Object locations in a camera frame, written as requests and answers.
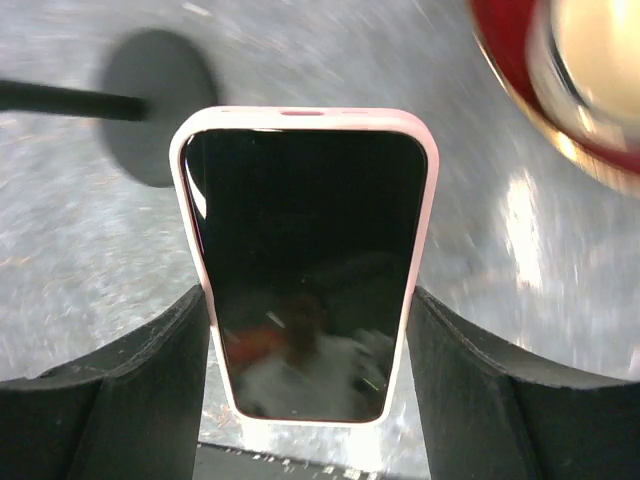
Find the black phone stand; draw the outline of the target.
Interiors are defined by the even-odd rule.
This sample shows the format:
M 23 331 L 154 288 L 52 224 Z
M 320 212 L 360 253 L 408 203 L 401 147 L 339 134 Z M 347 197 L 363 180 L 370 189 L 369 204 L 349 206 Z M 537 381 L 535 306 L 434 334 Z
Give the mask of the black phone stand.
M 173 184 L 168 150 L 178 127 L 219 102 L 219 86 L 201 49 L 159 28 L 137 30 L 111 51 L 97 91 L 1 81 L 3 111 L 97 120 L 116 165 L 154 188 Z

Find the phone with pink case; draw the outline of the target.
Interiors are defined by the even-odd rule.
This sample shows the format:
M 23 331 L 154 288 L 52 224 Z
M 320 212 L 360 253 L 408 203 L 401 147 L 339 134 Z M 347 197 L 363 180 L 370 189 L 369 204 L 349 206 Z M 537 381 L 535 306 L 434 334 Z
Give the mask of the phone with pink case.
M 391 108 L 207 107 L 169 164 L 231 409 L 360 427 L 389 413 L 439 154 Z

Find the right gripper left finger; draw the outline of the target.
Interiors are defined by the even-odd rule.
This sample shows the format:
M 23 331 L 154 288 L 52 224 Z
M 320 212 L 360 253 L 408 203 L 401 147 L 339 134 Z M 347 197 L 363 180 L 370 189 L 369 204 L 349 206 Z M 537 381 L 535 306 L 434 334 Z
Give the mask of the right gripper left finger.
M 2 382 L 2 478 L 191 478 L 209 338 L 194 286 L 100 349 Z

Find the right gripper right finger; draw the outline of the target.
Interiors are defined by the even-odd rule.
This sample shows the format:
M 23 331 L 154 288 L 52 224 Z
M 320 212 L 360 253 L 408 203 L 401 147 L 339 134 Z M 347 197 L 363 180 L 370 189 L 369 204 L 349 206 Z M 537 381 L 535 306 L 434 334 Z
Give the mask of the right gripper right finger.
M 638 383 L 535 355 L 421 287 L 407 340 L 432 478 L 638 478 Z

